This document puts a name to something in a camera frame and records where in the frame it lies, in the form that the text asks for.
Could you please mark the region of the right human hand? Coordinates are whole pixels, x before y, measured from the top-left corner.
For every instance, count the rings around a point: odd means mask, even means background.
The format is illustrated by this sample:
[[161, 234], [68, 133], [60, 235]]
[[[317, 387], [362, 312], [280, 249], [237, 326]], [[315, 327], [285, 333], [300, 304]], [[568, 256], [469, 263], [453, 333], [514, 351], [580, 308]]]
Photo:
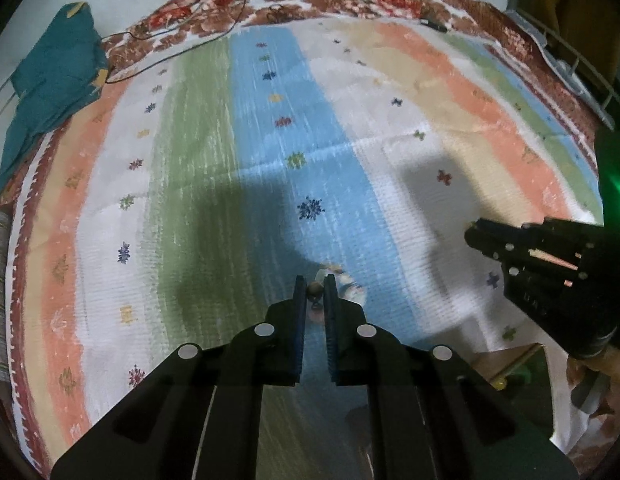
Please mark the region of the right human hand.
[[567, 361], [574, 382], [570, 400], [584, 414], [620, 413], [620, 350], [607, 346], [591, 359]]

